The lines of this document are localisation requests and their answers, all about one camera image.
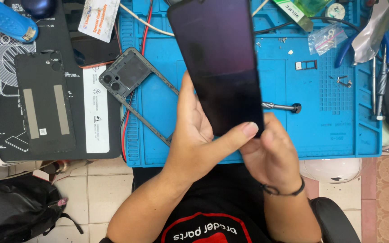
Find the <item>white helmet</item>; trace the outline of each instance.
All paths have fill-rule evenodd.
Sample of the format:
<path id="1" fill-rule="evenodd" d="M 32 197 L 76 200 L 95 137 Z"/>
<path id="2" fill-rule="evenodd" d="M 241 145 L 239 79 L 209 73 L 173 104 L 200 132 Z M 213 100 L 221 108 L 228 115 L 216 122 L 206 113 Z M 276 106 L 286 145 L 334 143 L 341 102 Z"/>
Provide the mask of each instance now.
<path id="1" fill-rule="evenodd" d="M 339 184 L 358 178 L 362 165 L 361 158 L 300 160 L 300 174 L 320 182 Z"/>

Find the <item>black phone screen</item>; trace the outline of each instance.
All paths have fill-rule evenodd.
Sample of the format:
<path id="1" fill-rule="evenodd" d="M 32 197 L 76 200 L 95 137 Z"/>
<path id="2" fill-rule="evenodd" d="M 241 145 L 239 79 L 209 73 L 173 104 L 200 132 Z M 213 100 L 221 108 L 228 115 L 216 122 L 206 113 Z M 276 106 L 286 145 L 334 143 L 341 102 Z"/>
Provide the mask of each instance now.
<path id="1" fill-rule="evenodd" d="M 67 27 L 73 47 L 74 58 L 80 67 L 109 63 L 121 55 L 121 48 L 115 28 L 111 41 L 106 43 L 78 31 L 85 0 L 63 0 Z"/>
<path id="2" fill-rule="evenodd" d="M 249 0 L 183 0 L 168 18 L 216 136 L 243 122 L 264 129 Z"/>

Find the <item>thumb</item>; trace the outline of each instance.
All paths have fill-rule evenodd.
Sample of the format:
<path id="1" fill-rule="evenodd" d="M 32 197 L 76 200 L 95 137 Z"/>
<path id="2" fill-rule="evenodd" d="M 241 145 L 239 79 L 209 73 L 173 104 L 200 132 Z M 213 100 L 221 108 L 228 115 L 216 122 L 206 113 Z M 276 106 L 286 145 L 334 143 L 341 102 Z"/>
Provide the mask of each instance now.
<path id="1" fill-rule="evenodd" d="M 239 124 L 213 142 L 203 145 L 202 153 L 206 159 L 218 163 L 250 141 L 258 130 L 258 125 L 254 122 Z"/>

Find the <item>plastic bag with screws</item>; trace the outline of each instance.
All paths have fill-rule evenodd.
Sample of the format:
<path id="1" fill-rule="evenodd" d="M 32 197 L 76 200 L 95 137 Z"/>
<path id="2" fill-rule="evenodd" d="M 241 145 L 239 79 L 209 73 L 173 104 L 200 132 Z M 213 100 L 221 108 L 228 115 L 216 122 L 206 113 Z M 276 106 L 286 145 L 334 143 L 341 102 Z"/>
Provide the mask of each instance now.
<path id="1" fill-rule="evenodd" d="M 310 55 L 315 53 L 322 55 L 331 48 L 336 48 L 340 42 L 346 40 L 348 36 L 342 29 L 339 22 L 335 22 L 324 28 L 309 34 Z"/>

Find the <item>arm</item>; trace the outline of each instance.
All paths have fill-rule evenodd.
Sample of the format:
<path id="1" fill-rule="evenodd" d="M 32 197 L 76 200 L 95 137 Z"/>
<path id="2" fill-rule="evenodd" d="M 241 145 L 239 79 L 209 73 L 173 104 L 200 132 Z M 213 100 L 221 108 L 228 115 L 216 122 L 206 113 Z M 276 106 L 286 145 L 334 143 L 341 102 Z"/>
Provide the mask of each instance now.
<path id="1" fill-rule="evenodd" d="M 273 185 L 281 194 L 301 187 L 298 154 L 286 130 L 273 113 L 264 115 L 265 130 L 240 151 L 251 175 L 261 184 Z M 297 196 L 271 196 L 264 192 L 264 212 L 270 235 L 277 241 L 315 243 L 321 229 L 305 192 Z"/>
<path id="2" fill-rule="evenodd" d="M 119 242 L 153 242 L 170 213 L 190 188 L 163 171 L 134 191 L 116 211 L 108 226 L 108 237 Z"/>
<path id="3" fill-rule="evenodd" d="M 255 123 L 245 122 L 212 141 L 212 127 L 186 72 L 182 78 L 176 127 L 165 166 L 160 174 L 140 186 L 119 207 L 109 223 L 108 238 L 115 243 L 153 242 L 192 183 L 247 143 L 257 131 Z"/>

